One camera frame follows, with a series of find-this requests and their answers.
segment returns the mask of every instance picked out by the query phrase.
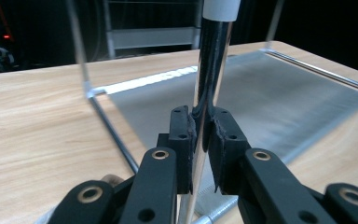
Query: wooden table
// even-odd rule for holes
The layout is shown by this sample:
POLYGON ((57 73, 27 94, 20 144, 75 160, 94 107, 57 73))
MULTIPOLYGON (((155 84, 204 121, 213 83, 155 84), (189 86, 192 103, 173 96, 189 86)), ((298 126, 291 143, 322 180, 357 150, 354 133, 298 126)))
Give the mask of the wooden table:
MULTIPOLYGON (((231 47, 239 54, 262 43, 231 47)), ((358 80, 358 71, 283 43, 280 52, 358 80)), ((90 63, 94 86, 196 65, 197 50, 90 63)), ((85 99, 77 65, 0 74, 0 223, 33 223, 75 185, 106 174, 128 178, 124 162, 85 99)), ((106 96, 101 104, 135 159, 145 147, 106 96)), ((289 165, 305 185, 358 186, 358 112, 289 165)), ((238 211, 224 222, 238 223, 238 211)))

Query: metal bar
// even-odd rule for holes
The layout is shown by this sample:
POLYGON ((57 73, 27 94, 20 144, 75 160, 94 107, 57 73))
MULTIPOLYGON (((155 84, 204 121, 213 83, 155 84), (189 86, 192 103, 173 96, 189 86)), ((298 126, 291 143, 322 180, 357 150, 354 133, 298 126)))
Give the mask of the metal bar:
POLYGON ((106 44, 107 44, 107 50, 109 59, 115 59, 116 53, 115 53, 115 43, 113 40, 113 30, 112 30, 112 22, 110 17, 110 10, 109 10, 109 1, 103 0, 103 16, 105 21, 105 32, 106 32, 106 44))
POLYGON ((198 192, 202 170, 205 163, 209 132, 211 128, 210 119, 213 108, 217 102, 220 89, 223 66, 226 62, 227 47, 230 38, 231 22, 210 21, 203 19, 201 30, 201 47, 199 71, 196 80, 194 104, 191 116, 197 126, 197 147, 193 173, 193 192, 188 199, 186 207, 181 207, 179 220, 191 223, 198 192))
POLYGON ((281 12, 283 9, 284 0, 278 0, 277 6, 275 7, 274 14, 272 15, 271 24, 269 25, 267 39, 266 39, 266 46, 265 49, 271 48, 271 41, 274 39, 275 34, 277 32, 279 18, 281 17, 281 12))
POLYGON ((285 54, 277 52, 276 50, 273 50, 273 49, 262 49, 262 50, 264 50, 267 54, 269 54, 271 56, 277 57, 277 58, 282 59, 284 61, 287 61, 289 63, 293 63, 293 64, 298 65, 300 67, 306 68, 306 69, 308 69, 308 70, 310 70, 312 72, 316 72, 316 73, 318 73, 320 75, 330 77, 330 78, 332 78, 332 79, 334 79, 336 81, 342 82, 344 84, 347 84, 349 86, 352 86, 352 87, 358 89, 358 81, 355 81, 355 80, 347 78, 347 77, 342 77, 342 76, 334 74, 332 72, 323 70, 322 68, 310 65, 308 63, 301 62, 300 60, 297 60, 295 58, 292 58, 290 56, 287 56, 285 54))
POLYGON ((123 29, 112 31, 116 49, 190 45, 194 27, 123 29))
POLYGON ((74 38, 76 62, 80 65, 83 81, 90 83, 89 70, 87 69, 86 66, 86 62, 87 62, 86 53, 84 50, 83 39, 80 32, 78 17, 76 14, 76 5, 74 3, 74 0, 66 0, 66 5, 68 6, 69 21, 71 23, 72 36, 74 38))
POLYGON ((120 149, 121 154, 124 156, 124 158, 126 159, 128 165, 130 166, 130 168, 132 169, 132 171, 136 174, 138 173, 138 169, 139 166, 136 163, 135 159, 133 158, 133 156, 130 154, 129 150, 126 148, 126 146, 124 145, 124 143, 121 141, 120 137, 118 136, 118 133, 116 132, 115 128, 113 127, 113 125, 111 124, 109 118, 104 114, 103 109, 101 108, 100 104, 98 103, 98 101, 95 99, 95 97, 90 97, 89 101, 91 102, 92 106, 94 107, 94 109, 97 111, 98 116, 100 117, 100 119, 103 121, 104 126, 106 127, 107 131, 110 133, 110 135, 113 137, 113 139, 115 140, 118 149, 120 149))

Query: dark background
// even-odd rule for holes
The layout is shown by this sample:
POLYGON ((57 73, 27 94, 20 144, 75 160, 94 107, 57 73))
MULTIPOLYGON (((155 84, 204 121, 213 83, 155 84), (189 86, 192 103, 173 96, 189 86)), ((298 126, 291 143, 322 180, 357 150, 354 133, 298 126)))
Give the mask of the dark background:
MULTIPOLYGON (((107 58, 101 0, 77 2, 89 62, 107 58)), ((110 4, 114 29, 193 26, 192 0, 116 1, 110 4)), ((274 0, 242 0, 231 44, 264 41, 274 0)), ((4 71, 75 63, 72 34, 64 0, 0 0, 0 47, 16 62, 4 71), (2 36, 10 33, 10 39, 2 36)), ((358 70, 358 1, 286 0, 276 40, 358 70)), ((171 46, 118 50, 118 57, 190 49, 171 46)))

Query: white cap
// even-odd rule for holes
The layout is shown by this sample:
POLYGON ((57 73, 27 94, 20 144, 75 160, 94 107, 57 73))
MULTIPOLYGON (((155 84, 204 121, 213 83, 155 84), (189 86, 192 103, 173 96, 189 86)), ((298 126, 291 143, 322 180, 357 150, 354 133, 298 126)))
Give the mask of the white cap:
POLYGON ((205 0, 202 16, 210 21, 235 21, 241 0, 205 0))

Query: black mechanical link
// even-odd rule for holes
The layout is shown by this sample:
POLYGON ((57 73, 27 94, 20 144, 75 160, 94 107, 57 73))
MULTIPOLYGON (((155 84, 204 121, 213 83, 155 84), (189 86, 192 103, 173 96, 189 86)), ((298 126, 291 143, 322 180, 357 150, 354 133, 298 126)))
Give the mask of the black mechanical link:
POLYGON ((171 111, 170 132, 158 136, 158 147, 169 147, 176 152, 177 193, 192 191, 193 154, 196 144, 194 120, 188 115, 186 105, 171 111))
POLYGON ((174 223, 176 156, 167 147, 149 149, 133 180, 119 223, 174 223))
POLYGON ((242 170, 267 223, 336 223, 274 153, 246 150, 242 170))
POLYGON ((216 107, 209 143, 209 159, 213 171, 214 183, 223 194, 238 195, 242 176, 240 157, 251 148, 231 113, 216 107))
POLYGON ((113 188, 103 181, 90 180, 69 191, 49 224, 109 224, 114 215, 113 188))
POLYGON ((350 184, 332 184, 326 188, 324 209, 338 223, 358 223, 358 188, 350 184))

